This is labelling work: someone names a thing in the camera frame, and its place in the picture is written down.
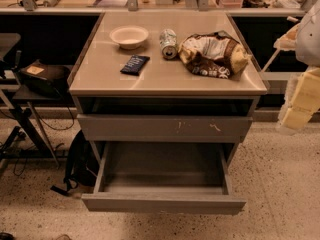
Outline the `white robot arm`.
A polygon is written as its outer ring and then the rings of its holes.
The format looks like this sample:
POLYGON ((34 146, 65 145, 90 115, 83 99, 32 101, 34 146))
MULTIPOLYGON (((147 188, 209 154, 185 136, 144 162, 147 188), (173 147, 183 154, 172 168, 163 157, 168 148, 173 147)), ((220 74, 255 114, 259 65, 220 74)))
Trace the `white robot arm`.
POLYGON ((278 115, 278 131, 293 135, 320 109, 320 0, 298 24, 276 40, 274 47, 294 50, 296 59, 307 65, 305 72, 289 78, 285 102, 278 115))

